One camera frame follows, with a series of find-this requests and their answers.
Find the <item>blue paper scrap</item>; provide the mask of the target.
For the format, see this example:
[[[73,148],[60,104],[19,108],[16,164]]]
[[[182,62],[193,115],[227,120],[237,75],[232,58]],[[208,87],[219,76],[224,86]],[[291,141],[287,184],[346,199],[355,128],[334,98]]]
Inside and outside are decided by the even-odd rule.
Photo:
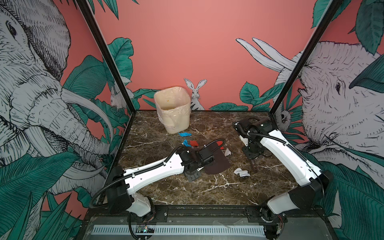
[[[190,137],[192,134],[190,133],[178,133],[181,137]]]
[[[186,147],[190,147],[190,148],[192,148],[192,145],[191,145],[191,143],[190,143],[189,140],[184,140],[184,141],[183,141],[183,145],[186,146]]]

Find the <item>dark brown dustpan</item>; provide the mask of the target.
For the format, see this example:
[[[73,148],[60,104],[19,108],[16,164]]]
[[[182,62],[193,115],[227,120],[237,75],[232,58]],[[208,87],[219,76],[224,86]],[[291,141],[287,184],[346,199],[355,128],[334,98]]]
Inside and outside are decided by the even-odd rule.
[[[213,152],[213,162],[204,167],[207,175],[220,174],[232,166],[220,148]]]

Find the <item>brown hand brush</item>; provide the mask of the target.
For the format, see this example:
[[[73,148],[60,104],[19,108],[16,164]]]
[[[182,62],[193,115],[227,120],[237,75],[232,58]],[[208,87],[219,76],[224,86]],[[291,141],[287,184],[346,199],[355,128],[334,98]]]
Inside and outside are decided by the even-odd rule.
[[[257,173],[258,172],[258,163],[257,163],[257,159],[251,159],[249,160],[250,161],[250,166],[251,166],[251,169],[254,173]]]

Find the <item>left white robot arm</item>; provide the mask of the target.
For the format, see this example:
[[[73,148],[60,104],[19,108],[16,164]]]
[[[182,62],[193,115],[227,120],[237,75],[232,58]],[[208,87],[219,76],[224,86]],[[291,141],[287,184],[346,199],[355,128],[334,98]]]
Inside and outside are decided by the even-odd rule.
[[[180,145],[169,156],[154,163],[125,170],[118,167],[117,174],[108,181],[110,186],[106,195],[109,213],[127,211],[145,222],[150,221],[156,214],[154,204],[150,197],[144,197],[138,191],[169,176],[193,174],[214,161],[214,151],[215,148],[210,150],[205,147],[197,151]]]

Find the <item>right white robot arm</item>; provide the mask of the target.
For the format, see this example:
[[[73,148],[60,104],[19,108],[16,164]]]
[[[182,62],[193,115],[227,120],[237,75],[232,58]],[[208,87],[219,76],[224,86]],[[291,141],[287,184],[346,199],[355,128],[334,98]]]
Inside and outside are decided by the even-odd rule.
[[[244,143],[243,152],[249,159],[255,159],[268,150],[287,168],[298,184],[293,190],[271,197],[263,203],[260,214],[265,222],[271,223],[280,214],[290,210],[310,210],[325,196],[334,175],[330,171],[322,171],[304,157],[269,118],[254,124],[250,119],[240,120],[233,123],[233,128]]]

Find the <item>white paper scrap centre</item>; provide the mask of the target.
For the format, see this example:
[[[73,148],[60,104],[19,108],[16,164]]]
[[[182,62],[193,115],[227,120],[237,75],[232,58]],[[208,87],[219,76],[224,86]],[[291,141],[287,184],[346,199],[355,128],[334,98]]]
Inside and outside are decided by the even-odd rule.
[[[229,150],[229,149],[226,149],[225,152],[224,152],[224,155],[227,157],[227,156],[230,156],[232,154],[232,152]]]

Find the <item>white crumpled paper scrap lower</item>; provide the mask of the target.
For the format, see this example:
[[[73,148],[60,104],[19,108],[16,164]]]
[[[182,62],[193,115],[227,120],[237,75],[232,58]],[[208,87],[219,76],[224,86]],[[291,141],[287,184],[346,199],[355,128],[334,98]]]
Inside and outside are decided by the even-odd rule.
[[[250,177],[250,173],[247,170],[242,170],[241,168],[237,168],[234,171],[234,174],[239,175],[241,178]]]

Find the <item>cream bin with plastic liner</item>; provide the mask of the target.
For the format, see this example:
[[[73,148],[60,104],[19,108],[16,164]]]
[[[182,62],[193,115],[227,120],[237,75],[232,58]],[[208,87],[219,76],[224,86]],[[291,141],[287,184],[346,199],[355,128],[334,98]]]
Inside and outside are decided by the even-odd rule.
[[[190,125],[191,98],[182,87],[158,91],[154,95],[160,122],[169,134],[186,130]]]

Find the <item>black front mounting rail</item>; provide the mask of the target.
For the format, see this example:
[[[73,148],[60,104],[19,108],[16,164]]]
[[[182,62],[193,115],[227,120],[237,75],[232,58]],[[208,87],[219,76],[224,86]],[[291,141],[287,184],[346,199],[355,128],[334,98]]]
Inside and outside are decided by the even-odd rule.
[[[260,206],[256,205],[155,205],[155,216],[150,223],[165,223],[171,218],[245,218],[249,223],[271,224],[293,218],[319,218],[326,220],[321,208],[311,210],[290,210],[269,221],[262,218]]]

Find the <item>right black frame post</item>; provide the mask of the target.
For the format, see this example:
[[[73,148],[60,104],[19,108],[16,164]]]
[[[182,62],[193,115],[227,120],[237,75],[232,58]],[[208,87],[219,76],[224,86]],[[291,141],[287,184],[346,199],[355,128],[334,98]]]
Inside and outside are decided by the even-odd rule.
[[[298,78],[298,75],[302,68],[304,67],[305,63],[307,62],[308,58],[311,56],[313,50],[315,49],[317,43],[323,36],[324,32],[326,31],[328,25],[332,21],[334,15],[336,14],[339,7],[342,5],[342,0],[334,0],[330,1],[327,5],[325,12],[323,13],[319,24],[317,25],[314,33],[312,34],[308,44],[306,45],[305,49],[303,50],[303,53],[301,57],[299,58],[297,64],[295,65],[294,69],[292,70],[288,80],[286,81],[281,93],[279,94],[277,100],[275,101],[273,107],[271,108],[269,115],[273,116],[280,104],[283,102],[285,96],[287,95],[288,91],[291,89],[293,83]]]

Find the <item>black frame post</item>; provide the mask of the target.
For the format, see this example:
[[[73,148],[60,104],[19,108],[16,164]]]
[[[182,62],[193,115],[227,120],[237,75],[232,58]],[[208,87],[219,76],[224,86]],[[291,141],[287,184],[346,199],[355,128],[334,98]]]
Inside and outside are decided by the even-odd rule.
[[[299,58],[297,64],[295,65],[294,69],[292,70],[288,80],[286,81],[281,93],[279,94],[277,100],[275,101],[273,107],[271,108],[269,115],[273,116],[280,104],[283,102],[285,96],[287,95],[288,91],[291,89],[293,83],[298,78],[298,75],[302,68],[304,67],[305,63],[307,62],[308,58],[311,56],[313,50],[315,49],[317,43],[323,36],[324,32],[326,31],[328,25],[332,21],[334,15],[336,14],[339,7],[342,5],[342,0],[334,0],[330,1],[327,5],[325,12],[323,13],[319,24],[317,25],[314,33],[312,34],[308,44],[306,45],[305,49],[303,50],[303,53],[301,57]]]
[[[135,107],[131,101],[131,98],[129,97],[129,95],[127,93],[127,89],[126,89],[125,85],[123,84],[119,70],[118,70],[116,63],[115,63],[115,61],[111,55],[111,52],[108,48],[108,45],[105,42],[105,39],[104,39],[102,32],[101,32],[101,30],[97,24],[97,21],[94,18],[94,15],[90,9],[88,1],[76,0],[76,3],[77,3],[77,5],[78,5],[85,21],[86,21],[91,33],[92,33],[92,35],[93,35],[101,53],[102,53],[104,60],[107,63],[108,68],[111,71],[111,74],[112,74],[115,82],[117,83],[117,85],[119,87],[119,90],[121,91],[121,93],[123,95],[123,98],[125,100],[125,103],[127,104],[129,112],[131,114],[135,114],[136,113]]]

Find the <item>left black frame post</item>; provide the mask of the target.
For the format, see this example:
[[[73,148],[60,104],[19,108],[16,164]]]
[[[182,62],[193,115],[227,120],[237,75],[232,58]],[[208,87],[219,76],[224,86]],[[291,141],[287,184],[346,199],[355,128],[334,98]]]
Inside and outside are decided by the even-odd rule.
[[[125,100],[125,103],[127,104],[129,112],[131,114],[135,114],[136,113],[135,107],[131,101],[131,98],[129,97],[129,95],[127,93],[127,89],[126,89],[125,85],[123,84],[119,70],[118,70],[116,63],[115,63],[115,61],[111,55],[111,52],[108,48],[108,45],[105,42],[105,39],[104,39],[102,32],[101,32],[101,30],[97,24],[97,21],[94,18],[94,15],[90,9],[88,1],[76,0],[76,3],[77,3],[77,5],[78,5],[85,21],[86,21],[91,33],[92,33],[92,35],[93,35],[101,53],[102,53],[104,60],[107,63],[108,68],[111,71],[111,74],[112,74],[115,82],[117,83],[117,85],[119,87],[119,90],[121,91],[121,93],[123,95],[123,98]]]

